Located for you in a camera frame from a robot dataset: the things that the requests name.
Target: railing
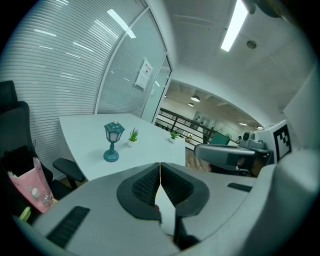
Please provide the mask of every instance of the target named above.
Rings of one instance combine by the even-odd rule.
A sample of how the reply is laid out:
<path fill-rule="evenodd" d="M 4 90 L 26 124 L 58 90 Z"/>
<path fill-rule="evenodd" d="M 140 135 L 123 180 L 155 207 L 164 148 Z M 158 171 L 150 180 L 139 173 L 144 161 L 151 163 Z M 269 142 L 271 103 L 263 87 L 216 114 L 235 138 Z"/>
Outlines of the railing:
<path fill-rule="evenodd" d="M 160 108 L 158 115 L 164 118 L 157 117 L 155 121 L 156 126 L 170 133 L 175 132 L 179 134 L 187 143 L 194 146 L 197 144 L 209 144 L 215 133 L 219 133 L 216 130 L 209 129 L 196 121 L 164 108 Z"/>

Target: teal lamp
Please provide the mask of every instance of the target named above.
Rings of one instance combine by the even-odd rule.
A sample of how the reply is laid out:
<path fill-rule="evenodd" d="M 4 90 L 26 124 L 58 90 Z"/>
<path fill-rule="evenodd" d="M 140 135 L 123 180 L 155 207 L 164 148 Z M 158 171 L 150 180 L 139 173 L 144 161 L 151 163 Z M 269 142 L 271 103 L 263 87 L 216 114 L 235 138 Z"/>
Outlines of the teal lamp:
<path fill-rule="evenodd" d="M 104 126 L 106 139 L 111 143 L 109 150 L 104 152 L 103 158 L 107 162 L 115 162 L 119 159 L 119 154 L 115 151 L 115 143 L 120 140 L 125 128 L 117 121 L 108 123 Z"/>

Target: window blinds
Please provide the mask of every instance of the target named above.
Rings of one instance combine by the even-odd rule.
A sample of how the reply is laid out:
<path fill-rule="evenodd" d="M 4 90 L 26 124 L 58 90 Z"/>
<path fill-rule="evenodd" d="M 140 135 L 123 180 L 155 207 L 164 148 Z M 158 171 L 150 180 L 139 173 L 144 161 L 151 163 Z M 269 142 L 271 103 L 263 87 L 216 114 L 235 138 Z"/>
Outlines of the window blinds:
<path fill-rule="evenodd" d="M 63 156 L 59 116 L 94 111 L 103 73 L 125 33 L 115 14 L 130 26 L 145 8 L 139 0 L 40 0 L 7 42 L 0 79 L 13 80 L 18 100 L 28 103 L 35 150 L 52 171 L 52 161 Z"/>
<path fill-rule="evenodd" d="M 167 50 L 149 11 L 134 24 L 132 32 L 135 38 L 125 36 L 108 70 L 98 114 L 130 113 L 140 118 L 143 113 Z M 135 82 L 145 59 L 153 70 L 143 90 Z"/>

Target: white ceiling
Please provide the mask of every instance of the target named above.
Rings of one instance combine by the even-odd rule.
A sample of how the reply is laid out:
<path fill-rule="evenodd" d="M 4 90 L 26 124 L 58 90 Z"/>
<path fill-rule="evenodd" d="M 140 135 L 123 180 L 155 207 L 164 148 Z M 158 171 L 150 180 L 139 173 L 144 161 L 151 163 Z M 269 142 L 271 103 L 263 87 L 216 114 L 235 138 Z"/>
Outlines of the white ceiling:
<path fill-rule="evenodd" d="M 251 90 L 260 92 L 260 97 L 268 94 L 280 111 L 315 63 L 315 55 L 296 27 L 265 15 L 258 7 L 255 14 L 248 14 L 230 51 L 225 52 L 221 44 L 236 0 L 166 0 L 165 4 L 173 22 L 180 65 L 220 76 L 227 83 L 228 76 L 240 71 L 243 77 L 256 79 L 257 86 Z M 256 49 L 247 47 L 248 40 L 256 42 Z M 228 72 L 222 76 L 221 70 Z"/>
<path fill-rule="evenodd" d="M 199 96 L 200 102 L 191 100 L 191 96 L 193 95 Z M 180 102 L 185 105 L 188 105 L 188 103 L 193 103 L 195 109 L 222 123 L 229 121 L 236 125 L 239 123 L 245 123 L 251 127 L 261 126 L 251 116 L 235 106 L 230 104 L 220 105 L 226 102 L 215 97 L 211 93 L 201 91 L 187 84 L 172 81 L 166 92 L 166 97 L 170 100 Z"/>

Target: pink gift bag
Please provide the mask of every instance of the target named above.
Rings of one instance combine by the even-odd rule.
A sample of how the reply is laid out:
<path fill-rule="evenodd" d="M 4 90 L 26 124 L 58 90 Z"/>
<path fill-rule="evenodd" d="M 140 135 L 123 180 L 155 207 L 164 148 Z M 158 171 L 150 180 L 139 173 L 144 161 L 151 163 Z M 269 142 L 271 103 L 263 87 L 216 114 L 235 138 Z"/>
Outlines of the pink gift bag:
<path fill-rule="evenodd" d="M 33 158 L 34 168 L 22 174 L 19 177 L 11 177 L 10 179 L 20 193 L 36 207 L 41 213 L 45 213 L 49 206 L 43 203 L 44 196 L 51 196 L 53 194 L 46 181 L 44 171 L 42 170 L 41 162 L 37 158 Z M 37 188 L 38 197 L 32 195 L 32 190 Z"/>

